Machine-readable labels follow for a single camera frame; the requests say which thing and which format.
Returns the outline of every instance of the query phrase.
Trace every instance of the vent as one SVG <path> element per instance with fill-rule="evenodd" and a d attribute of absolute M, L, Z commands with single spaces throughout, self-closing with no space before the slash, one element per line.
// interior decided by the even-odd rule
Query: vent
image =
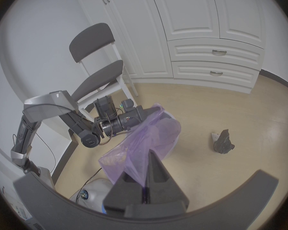
<path fill-rule="evenodd" d="M 39 225 L 38 223 L 33 224 L 33 226 L 34 226 L 37 230 L 44 230 L 44 229 L 42 228 L 42 226 Z"/>

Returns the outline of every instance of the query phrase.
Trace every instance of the floor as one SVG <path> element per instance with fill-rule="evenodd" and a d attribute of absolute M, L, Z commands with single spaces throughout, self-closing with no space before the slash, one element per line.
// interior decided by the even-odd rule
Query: floor
<path fill-rule="evenodd" d="M 136 84 L 138 105 L 155 102 L 181 123 L 181 134 L 172 155 L 163 164 L 190 199 L 188 211 L 207 206 L 243 184 L 262 169 L 279 184 L 249 229 L 258 229 L 288 196 L 288 88 L 259 76 L 251 94 L 190 85 Z M 112 94 L 119 106 L 123 92 Z M 229 129 L 235 148 L 216 153 L 211 133 Z M 79 145 L 57 183 L 56 190 L 70 198 L 99 168 L 98 159 L 115 147 L 123 136 L 107 145 Z M 106 177 L 101 171 L 97 177 Z"/>

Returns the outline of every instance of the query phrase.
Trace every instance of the purple plastic bag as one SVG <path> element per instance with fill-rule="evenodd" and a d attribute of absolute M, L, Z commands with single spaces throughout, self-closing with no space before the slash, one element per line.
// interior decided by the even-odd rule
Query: purple plastic bag
<path fill-rule="evenodd" d="M 136 182 L 145 186 L 148 152 L 154 150 L 159 159 L 172 150 L 181 126 L 175 119 L 162 118 L 164 109 L 149 115 L 120 144 L 104 154 L 98 161 L 109 180 L 115 184 L 123 171 Z"/>

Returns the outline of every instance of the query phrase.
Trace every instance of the gray cushion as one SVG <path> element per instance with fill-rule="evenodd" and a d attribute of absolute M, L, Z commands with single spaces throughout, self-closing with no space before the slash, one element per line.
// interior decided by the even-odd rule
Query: gray cushion
<path fill-rule="evenodd" d="M 115 81 L 115 79 L 123 72 L 123 61 L 117 60 L 116 62 L 107 65 L 103 69 L 97 71 L 89 76 L 72 94 L 74 101 L 80 100 L 82 97 L 93 92 L 94 90 L 106 85 L 107 83 Z"/>
<path fill-rule="evenodd" d="M 80 32 L 70 43 L 69 51 L 75 62 L 79 62 L 96 50 L 115 42 L 106 23 L 92 25 Z"/>

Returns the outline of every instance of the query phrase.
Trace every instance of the chair leg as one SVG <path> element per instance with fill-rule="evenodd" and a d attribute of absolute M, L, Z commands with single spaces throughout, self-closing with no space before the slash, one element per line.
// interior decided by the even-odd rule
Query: chair leg
<path fill-rule="evenodd" d="M 119 75 L 117 78 L 116 78 L 117 82 L 119 83 L 119 86 L 122 88 L 122 90 L 124 91 L 125 95 L 127 96 L 128 99 L 131 99 L 134 103 L 134 106 L 138 106 L 137 103 L 135 102 L 132 94 L 130 93 L 127 85 L 125 84 L 124 80 L 123 80 L 123 76 L 122 75 Z"/>
<path fill-rule="evenodd" d="M 126 73 L 126 75 L 127 75 L 127 79 L 128 79 L 128 81 L 129 81 L 129 83 L 130 83 L 130 85 L 131 85 L 131 88 L 132 88 L 135 96 L 139 96 L 139 95 L 138 95 L 138 92 L 137 92 L 137 90 L 135 89 L 135 86 L 134 86 L 134 84 L 133 84 L 133 82 L 132 82 L 132 80 L 131 80 L 131 77 L 130 77 L 127 69 L 126 69 L 126 67 L 123 66 L 123 69 L 124 69 L 124 71 L 125 71 L 125 73 Z"/>
<path fill-rule="evenodd" d="M 94 122 L 94 119 L 90 116 L 87 110 L 85 110 L 84 108 L 79 108 L 79 112 L 81 112 L 87 120 Z"/>

